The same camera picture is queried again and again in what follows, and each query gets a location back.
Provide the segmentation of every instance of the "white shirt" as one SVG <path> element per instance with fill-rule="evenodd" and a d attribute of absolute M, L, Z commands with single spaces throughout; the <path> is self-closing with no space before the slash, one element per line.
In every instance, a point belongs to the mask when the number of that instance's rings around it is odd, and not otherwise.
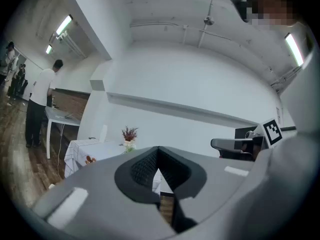
<path fill-rule="evenodd" d="M 49 88 L 55 89 L 53 84 L 55 77 L 56 73 L 51 68 L 43 70 L 36 79 L 30 100 L 41 106 L 46 106 Z"/>
<path fill-rule="evenodd" d="M 5 60 L 5 63 L 7 64 L 7 66 L 1 67 L 0 75 L 4 75 L 4 76 L 8 75 L 8 65 L 14 59 L 14 57 L 15 57 L 15 50 L 14 49 L 12 49 L 11 51 L 7 51 L 7 54 L 3 58 Z"/>

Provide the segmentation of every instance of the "white table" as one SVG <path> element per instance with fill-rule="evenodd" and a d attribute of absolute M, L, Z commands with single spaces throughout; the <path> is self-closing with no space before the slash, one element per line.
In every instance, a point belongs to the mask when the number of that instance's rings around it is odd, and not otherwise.
<path fill-rule="evenodd" d="M 48 118 L 48 127 L 46 130 L 46 157 L 50 159 L 50 133 L 51 133 L 51 124 L 52 122 L 62 124 L 62 125 L 70 125 L 70 126 L 80 126 L 80 121 L 73 116 L 69 116 L 69 113 L 46 106 L 45 114 Z"/>
<path fill-rule="evenodd" d="M 72 140 L 65 153 L 64 177 L 67 178 L 83 166 L 86 166 L 87 156 L 96 161 L 112 158 L 123 154 L 126 148 L 113 140 L 100 143 L 97 139 Z M 153 178 L 152 191 L 160 194 L 161 176 L 158 170 Z"/>

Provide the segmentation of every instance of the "tablecloth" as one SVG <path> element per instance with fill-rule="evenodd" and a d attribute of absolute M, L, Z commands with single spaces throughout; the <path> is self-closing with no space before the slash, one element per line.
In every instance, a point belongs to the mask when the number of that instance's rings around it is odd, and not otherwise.
<path fill-rule="evenodd" d="M 103 160 L 123 154 L 126 151 L 124 146 L 119 145 L 116 141 L 107 140 L 100 143 L 97 139 L 72 140 L 65 153 L 64 177 L 67 178 L 81 167 L 88 163 L 87 156 L 90 160 Z M 160 194 L 161 174 L 157 170 L 152 184 L 152 191 Z"/>

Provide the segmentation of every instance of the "wooden floor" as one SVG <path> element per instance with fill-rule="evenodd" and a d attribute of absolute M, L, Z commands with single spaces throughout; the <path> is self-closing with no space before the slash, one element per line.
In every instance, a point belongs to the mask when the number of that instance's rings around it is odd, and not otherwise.
<path fill-rule="evenodd" d="M 47 128 L 42 124 L 39 148 L 26 148 L 25 126 L 28 103 L 9 100 L 3 86 L 0 87 L 0 170 L 1 181 L 11 199 L 31 206 L 50 184 L 64 179 L 64 156 L 67 143 L 62 138 L 58 169 L 60 134 L 51 130 L 51 159 L 46 155 Z"/>
<path fill-rule="evenodd" d="M 172 214 L 174 211 L 174 198 L 171 196 L 160 197 L 160 213 L 162 217 L 171 225 Z"/>

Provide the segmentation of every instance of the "fluorescent light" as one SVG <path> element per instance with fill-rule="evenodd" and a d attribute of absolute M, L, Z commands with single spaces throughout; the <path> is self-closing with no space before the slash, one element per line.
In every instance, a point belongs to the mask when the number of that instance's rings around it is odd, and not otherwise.
<path fill-rule="evenodd" d="M 45 51 L 45 52 L 46 52 L 47 54 L 49 54 L 49 53 L 50 53 L 50 51 L 51 51 L 51 49 L 52 49 L 52 46 L 49 44 L 49 45 L 48 45 L 48 48 L 46 49 L 46 51 Z"/>
<path fill-rule="evenodd" d="M 304 63 L 304 60 L 302 59 L 301 53 L 299 51 L 296 41 L 294 40 L 294 37 L 292 36 L 292 34 L 289 33 L 286 36 L 285 40 L 290 46 L 290 49 L 294 55 L 296 63 L 298 64 L 298 66 L 301 66 Z"/>
<path fill-rule="evenodd" d="M 64 21 L 61 23 L 61 25 L 58 27 L 56 33 L 58 35 L 60 35 L 62 33 L 62 31 L 65 29 L 65 27 L 72 21 L 72 18 L 70 17 L 70 15 L 68 15 Z"/>

